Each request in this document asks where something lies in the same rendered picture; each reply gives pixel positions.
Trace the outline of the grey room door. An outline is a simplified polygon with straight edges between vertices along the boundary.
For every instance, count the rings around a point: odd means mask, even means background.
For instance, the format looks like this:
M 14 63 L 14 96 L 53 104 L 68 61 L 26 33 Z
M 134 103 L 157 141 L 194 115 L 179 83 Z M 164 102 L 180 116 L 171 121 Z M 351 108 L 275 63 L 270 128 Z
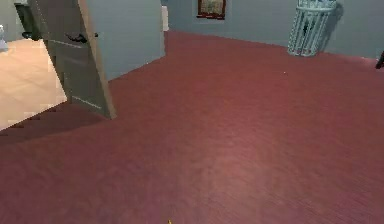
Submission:
M 68 101 L 114 119 L 116 110 L 86 0 L 28 3 Z M 73 42 L 66 33 L 83 34 L 88 42 Z

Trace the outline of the pale blue slatted bin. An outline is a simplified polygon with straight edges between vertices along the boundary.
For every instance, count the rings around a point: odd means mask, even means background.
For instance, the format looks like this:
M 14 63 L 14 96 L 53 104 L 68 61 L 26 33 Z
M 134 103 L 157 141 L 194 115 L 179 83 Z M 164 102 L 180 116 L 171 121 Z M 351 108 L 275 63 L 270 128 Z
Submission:
M 336 6 L 336 0 L 298 0 L 287 52 L 293 56 L 315 56 Z

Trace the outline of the dark grey tall object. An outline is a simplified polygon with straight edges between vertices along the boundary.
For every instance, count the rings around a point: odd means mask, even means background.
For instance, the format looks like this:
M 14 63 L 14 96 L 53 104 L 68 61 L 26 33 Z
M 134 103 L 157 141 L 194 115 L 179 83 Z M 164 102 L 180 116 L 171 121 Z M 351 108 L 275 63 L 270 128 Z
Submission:
M 41 33 L 36 25 L 30 6 L 26 3 L 15 3 L 14 6 L 24 28 L 22 37 L 25 39 L 32 39 L 34 41 L 40 40 Z

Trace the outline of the pale white object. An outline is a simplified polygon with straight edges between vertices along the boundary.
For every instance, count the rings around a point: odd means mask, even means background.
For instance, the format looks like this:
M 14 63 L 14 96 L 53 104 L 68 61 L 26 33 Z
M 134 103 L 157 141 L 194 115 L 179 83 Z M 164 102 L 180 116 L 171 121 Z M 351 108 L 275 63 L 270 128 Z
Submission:
M 4 39 L 4 27 L 0 25 L 0 52 L 5 52 L 8 50 L 8 45 Z

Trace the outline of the framed wall picture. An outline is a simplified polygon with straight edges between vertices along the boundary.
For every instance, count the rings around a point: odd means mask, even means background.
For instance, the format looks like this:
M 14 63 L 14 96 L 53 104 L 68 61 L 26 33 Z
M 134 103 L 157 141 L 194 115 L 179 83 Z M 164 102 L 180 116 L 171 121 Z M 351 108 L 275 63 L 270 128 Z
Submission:
M 198 0 L 197 18 L 225 19 L 226 0 Z

